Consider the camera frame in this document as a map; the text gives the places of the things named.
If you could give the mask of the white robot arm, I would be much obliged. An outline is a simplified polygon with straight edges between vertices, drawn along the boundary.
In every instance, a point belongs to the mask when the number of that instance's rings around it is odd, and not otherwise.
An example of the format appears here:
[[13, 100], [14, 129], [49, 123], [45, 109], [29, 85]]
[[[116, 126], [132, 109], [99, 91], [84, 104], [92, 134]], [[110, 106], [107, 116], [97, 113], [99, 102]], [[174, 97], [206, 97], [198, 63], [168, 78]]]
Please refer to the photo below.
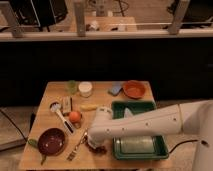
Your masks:
[[119, 119], [112, 116], [106, 106], [96, 109], [88, 128], [88, 144], [93, 149], [112, 138], [197, 134], [192, 171], [213, 171], [213, 100], [170, 105]]

